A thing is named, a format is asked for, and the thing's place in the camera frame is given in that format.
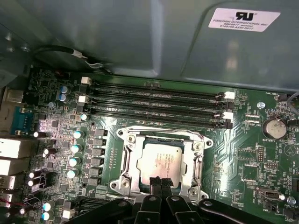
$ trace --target chip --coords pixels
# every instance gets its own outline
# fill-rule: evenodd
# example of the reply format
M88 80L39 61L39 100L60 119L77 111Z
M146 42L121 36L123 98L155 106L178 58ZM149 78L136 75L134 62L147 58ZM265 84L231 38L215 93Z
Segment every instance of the chip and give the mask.
M64 199L63 198L57 199L57 204L60 204L60 205L64 204Z
M79 92L80 93L87 93L87 85L80 85Z
M71 102L70 103L70 107L71 108L76 108L77 107L77 103L76 102Z
M72 206L72 202L71 201L65 201L64 203L64 209L71 209Z
M90 168L89 175L98 176L100 175L100 170L98 168Z
M93 155L103 155L104 150L102 148L94 148L93 149Z
M54 163L53 162L48 162L47 168L53 168Z
M90 186L97 186L99 182L98 178L91 177L88 179L88 185Z
M70 142L69 141L64 141L62 144L63 148L69 148L70 147Z
M40 114L38 115L38 119L39 119L39 120L46 120L46 118L47 118L47 115L44 114L44 113L40 113Z
M92 158L90 165L93 166L100 166L103 164L103 159L102 158Z
M93 145L104 146L106 145L106 139L94 139Z
M55 224L59 224L59 223L61 223L61 217L55 216L55 218L54 218L54 223L55 223Z
M104 129L95 129L94 131L90 131L89 133L90 135L107 136L108 131Z
M87 183L87 182L88 182L88 178L83 177L83 178L82 178L82 182Z
M61 186L60 186L60 190L63 192L66 192L68 190L68 188L69 188L69 186L64 185L64 184L61 184Z
M56 120L52 121L52 127L58 127L58 121Z

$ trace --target electrolytic capacitor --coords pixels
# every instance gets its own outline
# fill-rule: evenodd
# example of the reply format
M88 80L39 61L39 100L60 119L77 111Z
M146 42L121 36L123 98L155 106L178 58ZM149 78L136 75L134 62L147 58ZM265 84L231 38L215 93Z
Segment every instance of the electrolytic capacitor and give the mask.
M28 186L32 187L34 185L37 185L37 184L40 183L40 181L41 181L40 178L36 178L36 179L31 180L31 181L28 181Z
M44 211L50 211L54 207L55 207L55 202L53 200L50 200L50 201L46 202L45 204L43 204Z
M20 214L21 215L25 215L26 213L28 213L29 211L33 210L33 206L32 205L28 205L25 208L21 208L20 209Z
M42 170L37 170L29 173L29 178L36 178L39 177L42 174Z
M74 132L74 138L75 139L81 139L81 138L83 138L84 137L84 132L83 131L75 131Z
M82 149L83 149L82 145L73 145L73 146L71 147L71 151L72 151L73 153L81 152Z
M44 212L42 214L42 220L48 221L49 219L51 219L53 217L53 215L54 215L54 212L52 210Z
M82 121L87 121L87 120L89 120L89 116L87 114L82 114L81 115L81 120Z
M71 90L69 88L67 88L67 86L61 86L60 91L61 91L61 93L65 94L65 95L69 95L71 93Z
M61 102L64 102L65 104L70 101L70 98L65 94L60 94L58 98Z
M81 159L79 157L74 157L69 160L69 165L71 167L74 167L74 166L78 165L80 162L81 162Z
M45 155L51 155L51 154L55 154L57 152L57 150L55 148L45 148L43 150L43 153Z
M36 138L47 138L48 137L46 132L34 132L33 136Z
M74 177L78 176L78 174L79 174L79 170L77 170L77 169L72 169L72 170L70 170L69 172L67 172L67 177L68 177L69 179L73 179Z

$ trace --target black wire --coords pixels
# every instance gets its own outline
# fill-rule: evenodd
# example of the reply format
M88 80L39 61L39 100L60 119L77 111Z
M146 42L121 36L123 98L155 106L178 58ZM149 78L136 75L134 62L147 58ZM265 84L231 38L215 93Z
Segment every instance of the black wire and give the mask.
M74 53L74 49L68 48L68 47L63 47L59 45L43 45L31 52L31 55L35 57L37 54L45 51L60 51L68 54Z
M293 95L291 95L288 98L288 100L286 101L286 103L289 106L289 108L291 109L291 111L293 111L297 116L299 116L299 111L295 107L293 107L293 105L292 105L293 99L295 99L297 96L299 96L299 92L296 92Z

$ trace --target sticker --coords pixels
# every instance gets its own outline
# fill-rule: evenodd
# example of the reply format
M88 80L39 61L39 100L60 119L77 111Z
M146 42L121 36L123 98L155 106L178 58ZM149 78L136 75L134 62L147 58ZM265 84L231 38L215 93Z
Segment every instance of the sticker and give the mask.
M277 12L217 8L209 28L263 32L279 15Z

